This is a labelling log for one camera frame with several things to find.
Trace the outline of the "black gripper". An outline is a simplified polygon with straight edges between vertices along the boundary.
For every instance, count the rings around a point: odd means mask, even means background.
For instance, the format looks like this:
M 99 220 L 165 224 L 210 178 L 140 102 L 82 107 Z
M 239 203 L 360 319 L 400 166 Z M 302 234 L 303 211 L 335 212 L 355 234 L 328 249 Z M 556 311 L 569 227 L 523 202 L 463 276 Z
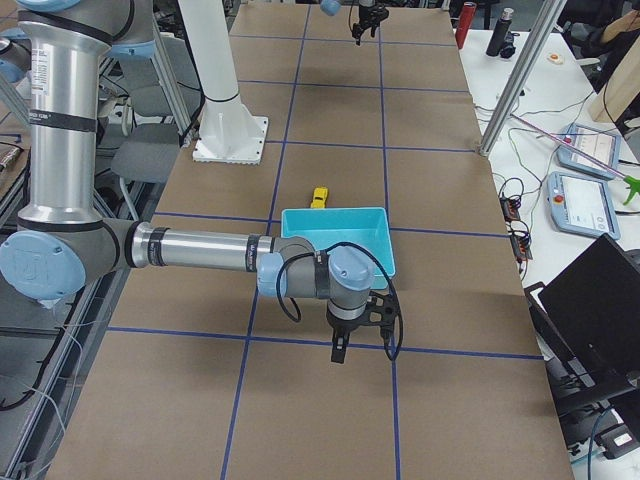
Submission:
M 358 1 L 358 24 L 353 25 L 353 38 L 357 46 L 361 45 L 361 28 L 370 28 L 370 36 L 375 38 L 376 22 L 373 22 L 375 5 L 375 0 Z
M 359 327 L 359 320 L 365 313 L 365 307 L 345 309 L 336 304 L 328 304 L 326 319 L 332 328 L 331 361 L 343 364 L 350 333 Z

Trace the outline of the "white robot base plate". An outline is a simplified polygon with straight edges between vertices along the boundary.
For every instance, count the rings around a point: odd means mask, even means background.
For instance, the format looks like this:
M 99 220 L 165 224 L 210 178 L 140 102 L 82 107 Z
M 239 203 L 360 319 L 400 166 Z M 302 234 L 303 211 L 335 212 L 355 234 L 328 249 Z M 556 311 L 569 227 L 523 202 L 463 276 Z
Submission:
M 220 113 L 211 126 L 201 127 L 192 158 L 204 163 L 259 164 L 268 127 L 267 117 L 242 114 L 233 119 Z

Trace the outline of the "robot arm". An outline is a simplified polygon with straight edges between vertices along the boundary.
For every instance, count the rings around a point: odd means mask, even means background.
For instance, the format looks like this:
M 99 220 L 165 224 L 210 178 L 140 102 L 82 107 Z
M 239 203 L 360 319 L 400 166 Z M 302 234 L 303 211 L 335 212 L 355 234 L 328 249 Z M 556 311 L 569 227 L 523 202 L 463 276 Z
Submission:
M 371 31 L 371 36 L 375 36 L 375 31 L 380 25 L 380 18 L 385 19 L 385 8 L 379 9 L 376 1 L 360 0 L 358 4 L 358 19 L 356 22 L 351 20 L 352 12 L 348 16 L 348 28 L 357 46 L 361 45 L 363 34 Z M 328 16 L 335 16 L 341 8 L 338 0 L 322 0 L 320 2 L 320 10 Z
M 148 1 L 23 1 L 31 42 L 30 199 L 1 246 L 1 272 L 21 294 L 53 301 L 127 267 L 254 273 L 259 292 L 327 303 L 334 362 L 370 324 L 373 262 L 352 243 L 315 250 L 300 237 L 187 232 L 102 217 L 93 204 L 99 63 L 111 51 L 155 50 Z

